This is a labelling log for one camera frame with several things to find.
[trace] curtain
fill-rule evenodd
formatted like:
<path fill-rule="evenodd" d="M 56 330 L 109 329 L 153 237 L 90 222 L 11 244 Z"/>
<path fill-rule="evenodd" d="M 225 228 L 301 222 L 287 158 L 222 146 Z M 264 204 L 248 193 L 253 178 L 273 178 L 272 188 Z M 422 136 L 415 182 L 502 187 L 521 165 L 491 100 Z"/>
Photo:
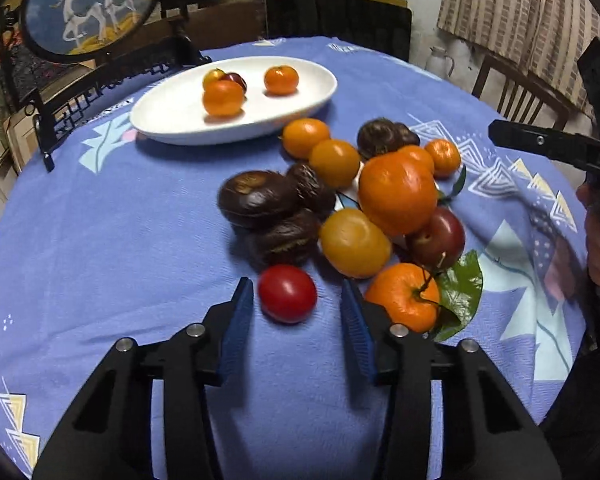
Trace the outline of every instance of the curtain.
<path fill-rule="evenodd" d="M 589 0 L 442 0 L 438 27 L 511 60 L 590 114 L 576 65 L 600 37 Z"/>

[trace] green leaf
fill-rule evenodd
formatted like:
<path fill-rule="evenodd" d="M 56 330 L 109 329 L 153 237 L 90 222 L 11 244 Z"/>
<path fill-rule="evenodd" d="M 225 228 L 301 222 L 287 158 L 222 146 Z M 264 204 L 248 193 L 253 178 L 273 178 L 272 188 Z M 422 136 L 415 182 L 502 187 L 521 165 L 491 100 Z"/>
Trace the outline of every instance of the green leaf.
<path fill-rule="evenodd" d="M 460 171 L 460 176 L 456 183 L 451 189 L 451 194 L 445 196 L 442 193 L 438 192 L 438 205 L 444 205 L 451 202 L 456 196 L 460 194 L 460 192 L 464 189 L 464 183 L 466 182 L 466 166 L 462 167 L 462 171 Z"/>
<path fill-rule="evenodd" d="M 440 305 L 444 307 L 435 331 L 436 341 L 445 341 L 464 329 L 474 318 L 482 296 L 482 271 L 478 253 L 464 254 L 436 278 Z"/>

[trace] metal pin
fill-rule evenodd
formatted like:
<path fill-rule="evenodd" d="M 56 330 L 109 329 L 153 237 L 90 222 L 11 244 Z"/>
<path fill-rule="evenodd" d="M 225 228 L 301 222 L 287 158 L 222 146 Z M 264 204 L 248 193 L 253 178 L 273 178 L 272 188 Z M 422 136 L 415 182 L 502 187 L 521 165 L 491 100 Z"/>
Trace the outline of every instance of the metal pin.
<path fill-rule="evenodd" d="M 409 335 L 409 329 L 399 323 L 391 325 L 389 332 L 396 337 L 407 337 Z"/>
<path fill-rule="evenodd" d="M 134 346 L 134 340 L 129 337 L 123 337 L 116 341 L 116 350 L 118 352 L 128 352 Z"/>
<path fill-rule="evenodd" d="M 202 323 L 194 323 L 187 326 L 187 335 L 189 337 L 202 337 L 205 335 L 205 326 Z"/>
<path fill-rule="evenodd" d="M 469 352 L 469 354 L 475 354 L 480 349 L 480 345 L 473 339 L 462 339 L 460 346 L 462 350 Z"/>

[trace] white dish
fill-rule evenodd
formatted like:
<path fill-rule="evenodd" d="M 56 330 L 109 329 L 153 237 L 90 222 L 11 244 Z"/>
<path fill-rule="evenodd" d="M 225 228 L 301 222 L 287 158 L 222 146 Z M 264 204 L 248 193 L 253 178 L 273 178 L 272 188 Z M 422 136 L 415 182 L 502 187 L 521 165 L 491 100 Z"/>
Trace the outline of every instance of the white dish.
<path fill-rule="evenodd" d="M 289 65 L 299 75 L 298 90 L 289 96 L 266 95 L 264 74 L 272 66 Z M 211 69 L 237 72 L 247 83 L 242 113 L 218 120 L 202 106 L 202 79 Z M 130 121 L 147 137 L 168 144 L 223 144 L 270 134 L 289 121 L 318 111 L 338 87 L 325 67 L 295 57 L 238 57 L 197 66 L 177 74 L 134 105 Z"/>

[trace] blue gripper pad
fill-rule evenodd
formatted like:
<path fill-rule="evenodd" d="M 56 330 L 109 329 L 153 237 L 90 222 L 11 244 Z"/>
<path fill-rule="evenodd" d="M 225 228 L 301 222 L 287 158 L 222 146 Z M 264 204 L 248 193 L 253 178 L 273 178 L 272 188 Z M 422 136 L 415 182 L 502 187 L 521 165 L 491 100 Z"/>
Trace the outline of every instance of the blue gripper pad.
<path fill-rule="evenodd" d="M 373 384 L 378 374 L 374 359 L 375 345 L 360 311 L 361 301 L 363 301 L 362 297 L 355 285 L 349 280 L 345 280 L 340 298 L 340 315 L 356 355 L 358 367 L 367 380 Z"/>
<path fill-rule="evenodd" d="M 231 303 L 234 306 L 234 315 L 222 338 L 221 357 L 218 363 L 218 374 L 223 381 L 235 371 L 249 335 L 251 316 L 253 315 L 253 282 L 251 280 L 240 279 Z"/>

